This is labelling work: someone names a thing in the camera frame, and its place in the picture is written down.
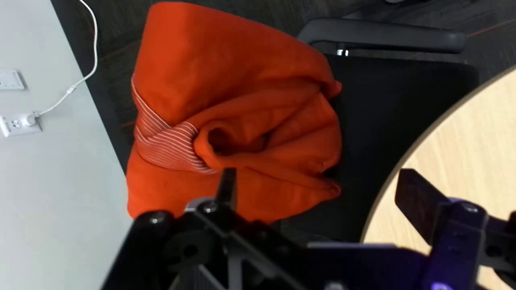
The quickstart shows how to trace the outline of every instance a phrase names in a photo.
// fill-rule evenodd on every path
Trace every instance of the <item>orange and white striped fabric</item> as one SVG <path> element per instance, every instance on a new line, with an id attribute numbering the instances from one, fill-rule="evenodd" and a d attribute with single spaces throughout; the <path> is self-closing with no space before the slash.
<path id="1" fill-rule="evenodd" d="M 139 109 L 134 137 L 141 154 L 166 169 L 215 174 L 194 151 L 197 127 L 187 120 L 171 127 L 144 101 L 133 80 L 131 85 Z"/>
<path id="2" fill-rule="evenodd" d="M 324 170 L 341 157 L 326 58 L 268 25 L 216 9 L 152 6 L 133 75 L 139 109 L 128 164 L 129 212 L 216 193 L 237 167 L 237 211 L 273 222 L 341 195 Z"/>

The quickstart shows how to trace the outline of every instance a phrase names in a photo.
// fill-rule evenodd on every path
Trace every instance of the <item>white power adapter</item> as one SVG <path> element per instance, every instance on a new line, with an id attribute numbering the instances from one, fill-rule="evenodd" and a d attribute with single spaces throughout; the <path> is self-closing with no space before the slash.
<path id="1" fill-rule="evenodd" d="M 15 117 L 0 116 L 0 130 L 5 137 L 42 132 L 34 114 L 20 114 Z"/>

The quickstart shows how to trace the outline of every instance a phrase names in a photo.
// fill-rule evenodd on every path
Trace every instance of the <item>folded fabric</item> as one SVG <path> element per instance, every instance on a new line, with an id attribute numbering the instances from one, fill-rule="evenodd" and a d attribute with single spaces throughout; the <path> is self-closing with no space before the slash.
<path id="1" fill-rule="evenodd" d="M 224 167 L 237 167 L 245 219 L 273 222 L 339 196 L 323 172 L 341 157 L 328 101 L 341 88 L 326 58 L 294 37 L 197 4 L 153 4 L 133 75 L 131 215 L 181 215 L 215 196 Z"/>

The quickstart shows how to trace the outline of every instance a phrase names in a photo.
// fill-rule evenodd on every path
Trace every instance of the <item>black surface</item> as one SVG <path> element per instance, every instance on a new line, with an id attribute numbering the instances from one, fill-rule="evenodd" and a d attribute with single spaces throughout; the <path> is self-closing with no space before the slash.
<path id="1" fill-rule="evenodd" d="M 460 53 L 466 45 L 466 35 L 457 30 L 334 17 L 310 21 L 297 38 L 310 45 L 334 41 L 347 50 Z"/>
<path id="2" fill-rule="evenodd" d="M 400 169 L 395 203 L 428 244 L 439 233 L 439 219 L 450 199 L 415 169 Z"/>
<path id="3" fill-rule="evenodd" d="M 344 82 L 334 108 L 341 117 L 342 161 L 331 175 L 344 195 L 281 222 L 297 241 L 362 236 L 371 204 L 408 146 L 445 109 L 478 87 L 473 67 L 450 62 L 331 58 Z"/>
<path id="4" fill-rule="evenodd" d="M 133 145 L 133 125 L 131 120 L 136 117 L 136 108 L 131 98 L 129 79 L 134 69 L 134 61 L 139 50 L 141 33 L 145 22 L 145 14 L 149 6 L 155 0 L 87 0 L 99 14 L 100 21 L 100 69 L 95 77 L 89 80 L 95 104 L 102 114 L 112 141 L 116 148 L 118 157 L 123 166 L 128 162 L 129 149 Z M 370 54 L 370 56 L 394 56 L 394 58 L 413 58 L 413 59 L 441 59 L 453 62 L 471 62 L 481 72 L 481 82 L 492 79 L 503 69 L 516 64 L 516 1 L 515 0 L 429 0 L 416 4 L 386 4 L 381 0 L 189 0 L 192 3 L 200 3 L 224 9 L 234 14 L 241 14 L 249 19 L 255 19 L 287 33 L 297 35 L 299 30 L 310 21 L 320 16 L 332 17 L 349 17 L 349 19 L 373 19 L 373 21 L 389 21 L 402 24 L 418 24 L 442 29 L 457 29 L 468 35 L 468 46 L 460 56 L 450 54 L 429 54 L 429 53 L 371 53 L 371 51 L 352 51 L 352 54 Z M 91 19 L 78 0 L 52 0 L 55 4 L 70 43 L 76 53 L 81 69 L 86 72 L 91 67 Z M 442 77 L 450 75 L 450 72 L 437 72 Z M 353 85 L 345 80 L 344 99 L 352 95 Z M 415 101 L 411 109 L 420 109 L 420 114 L 431 114 L 423 103 Z M 355 132 L 353 137 L 347 133 L 349 141 L 360 141 L 352 138 L 371 138 L 373 132 Z M 399 138 L 397 148 L 403 148 L 407 140 L 402 135 L 392 135 Z M 357 169 L 357 175 L 363 178 L 368 170 L 366 164 L 371 157 L 378 156 L 362 156 L 360 151 L 357 157 L 350 157 L 350 151 L 345 151 L 347 170 Z M 384 175 L 378 172 L 373 175 L 373 183 L 382 182 Z M 344 180 L 345 191 L 353 191 L 357 183 Z M 374 186 L 370 182 L 370 190 L 363 195 L 344 195 L 342 199 L 328 207 L 341 209 L 337 215 L 328 215 L 326 219 L 316 219 L 308 222 L 307 228 L 316 228 L 320 224 L 320 233 L 312 236 L 318 238 L 337 238 L 336 232 L 329 228 L 329 224 L 336 224 L 342 219 L 357 219 L 355 214 L 365 214 L 373 199 Z M 358 225 L 350 225 L 350 238 L 357 238 L 362 230 Z"/>

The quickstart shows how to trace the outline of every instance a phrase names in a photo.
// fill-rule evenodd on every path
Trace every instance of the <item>cloth fold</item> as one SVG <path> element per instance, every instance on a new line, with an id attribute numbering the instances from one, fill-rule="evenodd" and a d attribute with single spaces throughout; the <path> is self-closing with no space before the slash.
<path id="1" fill-rule="evenodd" d="M 323 54 L 291 35 L 189 3 L 152 6 L 133 75 L 139 109 L 128 164 L 129 212 L 213 196 L 237 167 L 237 211 L 273 222 L 339 196 L 341 157 Z"/>

